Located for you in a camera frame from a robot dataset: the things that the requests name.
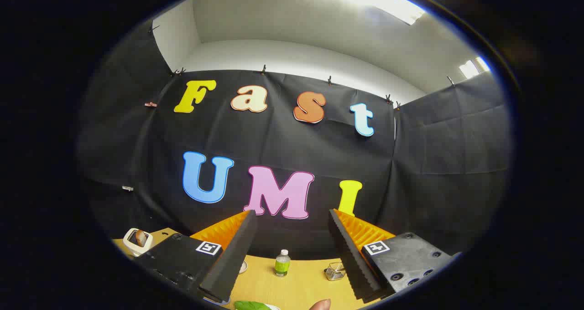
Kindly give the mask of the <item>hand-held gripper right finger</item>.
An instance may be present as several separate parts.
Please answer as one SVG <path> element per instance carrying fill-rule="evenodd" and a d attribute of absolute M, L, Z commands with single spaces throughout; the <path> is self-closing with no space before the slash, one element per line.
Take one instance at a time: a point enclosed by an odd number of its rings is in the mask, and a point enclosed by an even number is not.
<path fill-rule="evenodd" d="M 394 235 L 337 209 L 329 211 L 328 228 L 353 293 L 364 303 L 402 294 L 457 258 L 415 233 Z"/>

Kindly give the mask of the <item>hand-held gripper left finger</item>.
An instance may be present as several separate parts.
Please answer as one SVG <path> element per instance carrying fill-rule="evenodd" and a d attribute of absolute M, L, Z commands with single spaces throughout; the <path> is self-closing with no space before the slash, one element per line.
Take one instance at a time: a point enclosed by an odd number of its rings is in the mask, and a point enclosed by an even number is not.
<path fill-rule="evenodd" d="M 135 261 L 190 297 L 227 301 L 256 230 L 256 212 L 244 211 L 190 237 L 170 234 Z"/>

